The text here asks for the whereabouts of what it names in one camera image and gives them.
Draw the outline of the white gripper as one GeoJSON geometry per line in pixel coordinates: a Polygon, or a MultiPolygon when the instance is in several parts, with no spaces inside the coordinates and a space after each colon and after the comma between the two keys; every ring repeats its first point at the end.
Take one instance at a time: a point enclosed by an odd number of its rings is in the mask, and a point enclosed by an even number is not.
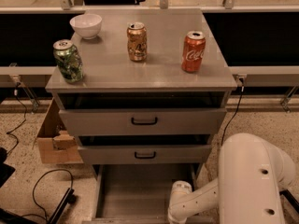
{"type": "Polygon", "coordinates": [[[185,224],[188,215],[185,213],[184,198],[192,192],[192,186],[185,181],[176,181],[170,193],[167,217],[170,224],[185,224]]]}

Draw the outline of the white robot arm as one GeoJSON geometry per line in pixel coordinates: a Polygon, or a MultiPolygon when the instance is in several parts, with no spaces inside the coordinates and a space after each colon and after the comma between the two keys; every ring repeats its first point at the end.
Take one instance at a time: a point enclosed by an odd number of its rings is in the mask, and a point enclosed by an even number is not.
{"type": "Polygon", "coordinates": [[[295,176],[284,150],[250,133],[234,134],[221,147],[217,178],[196,191],[185,181],[173,184],[168,220],[185,224],[218,207],[220,224],[285,224],[279,194],[295,176]]]}

